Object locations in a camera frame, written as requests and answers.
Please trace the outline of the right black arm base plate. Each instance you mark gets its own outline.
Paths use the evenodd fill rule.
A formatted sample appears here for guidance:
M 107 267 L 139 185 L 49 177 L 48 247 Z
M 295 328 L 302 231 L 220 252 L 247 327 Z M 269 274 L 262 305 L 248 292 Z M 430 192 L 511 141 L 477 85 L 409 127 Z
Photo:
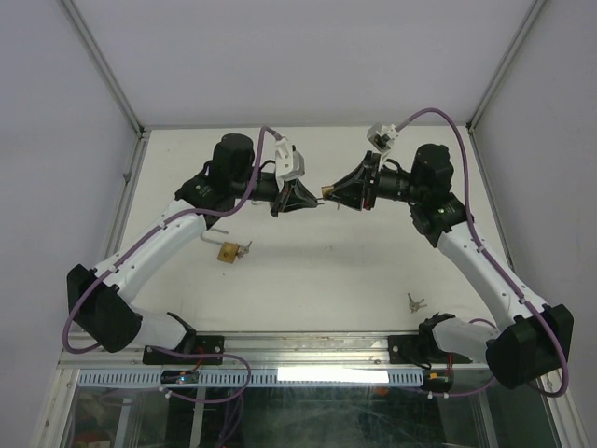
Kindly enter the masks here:
M 419 333 L 389 335 L 387 345 L 393 365 L 413 364 L 430 369 L 433 364 L 448 364 L 450 359 L 450 354 L 441 351 L 431 337 Z

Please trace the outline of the small brass padlock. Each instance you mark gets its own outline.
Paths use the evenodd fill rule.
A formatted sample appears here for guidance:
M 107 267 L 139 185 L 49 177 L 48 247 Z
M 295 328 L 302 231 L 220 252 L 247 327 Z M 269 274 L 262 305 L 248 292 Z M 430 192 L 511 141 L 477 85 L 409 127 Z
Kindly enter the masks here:
M 332 186 L 323 186 L 321 187 L 321 193 L 323 197 L 328 196 L 332 191 L 333 191 L 333 187 Z

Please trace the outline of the large brass padlock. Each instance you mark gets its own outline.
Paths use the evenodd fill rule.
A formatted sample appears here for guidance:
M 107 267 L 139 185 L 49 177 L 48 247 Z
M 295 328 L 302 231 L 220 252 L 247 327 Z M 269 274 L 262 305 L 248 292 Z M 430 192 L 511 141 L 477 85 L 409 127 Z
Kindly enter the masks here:
M 237 243 L 220 241 L 216 240 L 215 238 L 215 235 L 227 236 L 228 234 L 229 233 L 227 231 L 211 228 L 207 231 L 204 231 L 200 235 L 200 239 L 205 243 L 218 246 L 219 252 L 217 254 L 217 259 L 219 261 L 233 264 L 239 253 L 240 246 Z

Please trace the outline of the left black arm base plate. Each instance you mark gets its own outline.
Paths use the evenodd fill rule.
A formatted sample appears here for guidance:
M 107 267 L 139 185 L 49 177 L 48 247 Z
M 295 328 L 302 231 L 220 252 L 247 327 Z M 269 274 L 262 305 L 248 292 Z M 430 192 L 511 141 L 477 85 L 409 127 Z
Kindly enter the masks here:
M 200 366 L 219 366 L 223 363 L 221 354 L 225 349 L 225 340 L 223 335 L 199 335 L 195 338 L 195 342 L 189 348 L 185 348 L 182 353 L 188 355 L 215 355 L 212 358 L 202 359 Z M 142 363 L 149 366 L 194 366 L 198 362 L 199 360 L 196 358 L 175 357 L 148 346 L 145 348 L 142 358 Z

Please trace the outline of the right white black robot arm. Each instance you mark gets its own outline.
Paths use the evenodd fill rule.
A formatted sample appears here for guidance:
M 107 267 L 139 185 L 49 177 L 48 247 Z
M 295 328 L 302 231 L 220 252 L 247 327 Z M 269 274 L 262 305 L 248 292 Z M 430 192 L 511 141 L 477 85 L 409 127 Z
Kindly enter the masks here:
M 450 314 L 435 314 L 419 326 L 416 360 L 447 354 L 486 364 L 502 386 L 514 389 L 559 370 L 568 372 L 574 318 L 563 305 L 550 306 L 499 261 L 476 230 L 469 208 L 451 190 L 449 150 L 425 144 L 410 170 L 382 166 L 367 152 L 361 163 L 324 187 L 324 200 L 364 211 L 379 199 L 406 203 L 414 228 L 453 263 L 493 318 L 490 327 Z

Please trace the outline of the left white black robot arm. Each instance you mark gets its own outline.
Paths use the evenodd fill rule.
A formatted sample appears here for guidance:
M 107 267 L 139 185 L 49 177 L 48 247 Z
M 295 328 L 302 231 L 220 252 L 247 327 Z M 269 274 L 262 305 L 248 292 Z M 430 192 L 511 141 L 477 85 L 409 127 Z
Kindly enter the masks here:
M 211 159 L 174 193 L 144 234 L 92 268 L 78 264 L 69 271 L 68 317 L 62 330 L 67 352 L 83 352 L 69 342 L 71 327 L 79 325 L 95 341 L 93 349 L 109 353 L 143 345 L 179 363 L 199 353 L 197 331 L 183 318 L 151 313 L 133 303 L 162 265 L 245 203 L 268 203 L 272 217 L 317 206 L 317 198 L 300 180 L 305 162 L 296 147 L 270 127 L 261 128 L 259 135 L 257 141 L 240 133 L 222 136 Z M 270 172 L 261 159 L 266 135 L 275 140 Z

